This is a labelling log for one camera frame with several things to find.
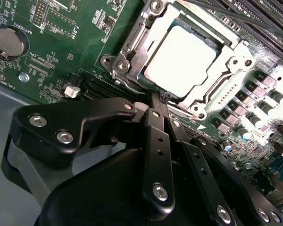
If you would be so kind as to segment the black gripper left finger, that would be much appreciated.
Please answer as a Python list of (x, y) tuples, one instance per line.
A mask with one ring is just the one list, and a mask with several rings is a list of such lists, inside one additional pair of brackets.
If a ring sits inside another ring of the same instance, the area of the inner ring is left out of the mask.
[(60, 184), (129, 149), (144, 155), (141, 201), (149, 218), (175, 207), (170, 138), (159, 101), (121, 97), (18, 108), (8, 133), (2, 170), (41, 206)]

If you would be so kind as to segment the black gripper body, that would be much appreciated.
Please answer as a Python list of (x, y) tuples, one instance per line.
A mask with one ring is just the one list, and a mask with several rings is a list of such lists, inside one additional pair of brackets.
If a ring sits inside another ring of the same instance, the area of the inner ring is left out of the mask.
[(141, 202), (144, 155), (129, 149), (60, 184), (46, 199), (38, 226), (208, 226), (200, 193), (182, 166), (172, 164), (175, 208), (154, 221)]

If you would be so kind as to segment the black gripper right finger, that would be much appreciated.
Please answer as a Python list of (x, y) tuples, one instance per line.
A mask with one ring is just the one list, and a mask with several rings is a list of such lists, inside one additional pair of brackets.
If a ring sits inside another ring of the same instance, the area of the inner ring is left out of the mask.
[(159, 99), (171, 136), (172, 156), (200, 197), (206, 226), (283, 226), (280, 211), (268, 201), (204, 137), (189, 138), (181, 123), (170, 118), (166, 100)]

